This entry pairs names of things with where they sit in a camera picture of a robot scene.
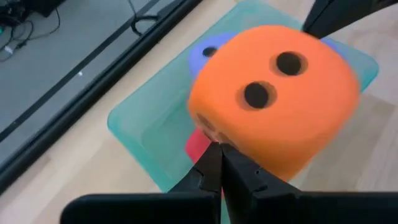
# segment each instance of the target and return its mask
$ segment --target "red object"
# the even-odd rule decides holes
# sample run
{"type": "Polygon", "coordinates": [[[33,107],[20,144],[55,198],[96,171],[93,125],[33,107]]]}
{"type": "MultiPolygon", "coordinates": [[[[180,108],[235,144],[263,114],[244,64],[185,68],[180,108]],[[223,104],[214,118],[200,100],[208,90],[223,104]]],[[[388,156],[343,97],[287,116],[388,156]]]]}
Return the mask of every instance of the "red object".
{"type": "Polygon", "coordinates": [[[210,143],[210,139],[208,139],[200,129],[196,129],[185,145],[185,152],[188,154],[189,158],[191,158],[193,163],[196,163],[200,159],[201,155],[205,153],[210,143]]]}

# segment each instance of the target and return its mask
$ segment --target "light wood floor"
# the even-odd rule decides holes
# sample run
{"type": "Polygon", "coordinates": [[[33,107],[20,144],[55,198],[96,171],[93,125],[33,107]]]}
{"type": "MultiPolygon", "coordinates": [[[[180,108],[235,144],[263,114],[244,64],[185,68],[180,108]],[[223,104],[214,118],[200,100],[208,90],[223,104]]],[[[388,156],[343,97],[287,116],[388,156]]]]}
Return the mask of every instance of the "light wood floor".
{"type": "MultiPolygon", "coordinates": [[[[313,0],[267,2],[302,21],[313,0]]],[[[107,130],[106,118],[234,4],[204,0],[190,13],[0,196],[0,223],[58,223],[62,208],[83,194],[159,191],[107,130]]],[[[333,37],[372,55],[380,74],[355,116],[292,184],[305,190],[398,191],[398,6],[333,37]]]]}

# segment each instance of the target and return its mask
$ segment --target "purple object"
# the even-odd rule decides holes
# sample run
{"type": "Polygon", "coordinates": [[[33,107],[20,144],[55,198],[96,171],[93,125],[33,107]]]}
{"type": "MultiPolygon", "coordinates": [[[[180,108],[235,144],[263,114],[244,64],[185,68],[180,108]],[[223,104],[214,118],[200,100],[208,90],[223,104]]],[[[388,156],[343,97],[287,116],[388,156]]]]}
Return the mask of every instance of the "purple object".
{"type": "Polygon", "coordinates": [[[189,55],[189,68],[193,79],[196,79],[198,72],[206,65],[210,57],[205,56],[203,53],[205,49],[210,48],[218,49],[226,44],[236,34],[224,33],[217,36],[209,37],[198,45],[194,46],[189,55]]]}

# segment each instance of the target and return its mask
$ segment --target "translucent container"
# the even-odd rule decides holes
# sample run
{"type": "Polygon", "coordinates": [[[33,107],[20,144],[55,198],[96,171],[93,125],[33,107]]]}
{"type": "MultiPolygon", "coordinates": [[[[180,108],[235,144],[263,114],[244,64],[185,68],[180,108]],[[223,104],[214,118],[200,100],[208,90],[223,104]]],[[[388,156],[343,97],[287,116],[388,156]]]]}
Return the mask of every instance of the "translucent container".
{"type": "MultiPolygon", "coordinates": [[[[243,1],[110,113],[109,129],[162,191],[170,190],[193,166],[185,152],[195,128],[186,105],[192,83],[190,51],[215,35],[266,24],[301,28],[301,23],[263,2],[243,1]]],[[[377,75],[375,60],[337,41],[324,41],[351,64],[364,90],[377,75]]]]}

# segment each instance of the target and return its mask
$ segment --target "black cable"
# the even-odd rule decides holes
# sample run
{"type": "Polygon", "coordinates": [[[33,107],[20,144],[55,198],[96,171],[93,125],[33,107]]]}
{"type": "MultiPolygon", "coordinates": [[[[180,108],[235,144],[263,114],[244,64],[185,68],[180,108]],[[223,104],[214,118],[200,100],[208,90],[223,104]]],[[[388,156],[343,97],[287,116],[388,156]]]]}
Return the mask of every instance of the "black cable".
{"type": "Polygon", "coordinates": [[[57,13],[57,17],[58,17],[57,26],[53,30],[48,32],[48,33],[39,34],[39,35],[34,36],[34,37],[29,37],[27,40],[37,40],[37,39],[40,39],[40,38],[43,38],[43,37],[47,37],[47,36],[53,34],[55,31],[57,31],[60,28],[60,26],[61,26],[61,17],[60,17],[60,13],[58,12],[58,8],[55,8],[55,12],[57,13]]]}
{"type": "Polygon", "coordinates": [[[134,7],[133,3],[128,0],[130,7],[134,13],[133,18],[132,18],[132,22],[131,22],[131,29],[133,31],[133,33],[137,34],[139,37],[142,36],[142,33],[138,31],[137,29],[137,23],[141,20],[150,20],[150,21],[158,21],[159,20],[159,16],[138,16],[137,15],[137,11],[136,8],[134,7]]]}
{"type": "Polygon", "coordinates": [[[4,58],[4,59],[0,59],[0,62],[5,62],[6,60],[10,59],[15,54],[15,51],[23,48],[23,46],[25,46],[28,43],[28,41],[37,40],[37,39],[40,39],[40,38],[43,38],[43,37],[47,37],[47,36],[53,34],[55,31],[57,31],[60,28],[60,26],[61,26],[61,17],[60,17],[60,14],[59,14],[57,8],[55,8],[55,12],[57,13],[57,17],[58,17],[57,26],[53,30],[51,30],[50,32],[47,32],[47,33],[44,33],[44,34],[39,34],[39,35],[34,36],[34,37],[32,37],[32,34],[34,32],[34,23],[32,21],[26,20],[25,22],[21,22],[18,19],[12,17],[12,16],[0,15],[0,16],[3,16],[3,17],[6,17],[8,19],[13,20],[14,22],[17,22],[19,26],[20,25],[24,25],[23,31],[19,35],[15,35],[16,27],[11,27],[10,38],[8,39],[8,41],[4,45],[2,45],[0,47],[0,51],[6,51],[9,55],[6,58],[4,58]],[[29,34],[28,34],[28,36],[26,38],[21,39],[21,36],[23,36],[25,34],[25,32],[26,32],[26,26],[25,26],[26,23],[30,24],[30,31],[29,31],[29,34]],[[16,47],[14,49],[12,49],[12,52],[8,52],[6,50],[6,47],[9,44],[11,44],[12,42],[14,42],[14,41],[19,41],[19,43],[16,45],[16,47]]]}

